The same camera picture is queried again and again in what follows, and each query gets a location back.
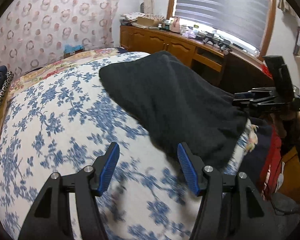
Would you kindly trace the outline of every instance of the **striped blind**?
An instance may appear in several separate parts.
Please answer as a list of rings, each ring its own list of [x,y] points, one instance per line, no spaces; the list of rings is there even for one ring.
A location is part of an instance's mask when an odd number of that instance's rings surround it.
[[[211,26],[260,49],[269,0],[177,0],[174,16]]]

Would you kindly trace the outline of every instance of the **blue floral bed sheet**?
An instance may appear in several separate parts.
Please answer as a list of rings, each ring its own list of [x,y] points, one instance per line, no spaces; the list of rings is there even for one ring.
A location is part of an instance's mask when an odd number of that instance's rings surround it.
[[[189,192],[178,163],[152,145],[99,80],[101,67],[147,55],[130,52],[70,68],[11,100],[0,139],[0,220],[14,239],[51,173],[76,173],[113,141],[120,145],[119,162],[109,190],[97,198],[109,238],[189,238],[201,199]],[[238,170],[250,132],[248,121],[226,173]],[[80,239],[74,194],[70,207]]]

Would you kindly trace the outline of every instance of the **hand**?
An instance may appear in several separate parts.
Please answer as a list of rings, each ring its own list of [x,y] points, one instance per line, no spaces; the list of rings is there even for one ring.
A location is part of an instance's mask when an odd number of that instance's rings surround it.
[[[283,127],[282,121],[291,121],[296,119],[295,129],[300,131],[300,112],[289,112],[287,114],[270,114],[274,128],[280,138],[285,138],[287,136],[287,131]]]

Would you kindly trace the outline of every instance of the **ribbed blue pad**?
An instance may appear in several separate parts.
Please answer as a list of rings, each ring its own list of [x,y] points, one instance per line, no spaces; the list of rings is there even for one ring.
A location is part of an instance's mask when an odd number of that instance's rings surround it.
[[[181,143],[178,144],[178,159],[181,164],[183,174],[186,178],[189,189],[196,195],[199,196],[200,188],[198,185],[198,175],[195,171],[184,147]]]
[[[100,195],[102,195],[103,192],[108,190],[111,178],[114,173],[114,169],[117,166],[119,160],[119,155],[120,155],[120,148],[119,145],[116,144],[112,152],[110,153],[110,156],[100,174],[99,187],[97,189]]]

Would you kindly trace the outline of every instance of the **wooden desk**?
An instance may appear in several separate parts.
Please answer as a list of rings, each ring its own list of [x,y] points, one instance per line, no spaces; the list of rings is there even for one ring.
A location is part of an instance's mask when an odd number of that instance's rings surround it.
[[[128,51],[150,54],[166,50],[208,82],[230,93],[273,86],[257,59],[236,50],[225,55],[209,44],[177,33],[121,26],[120,44]]]

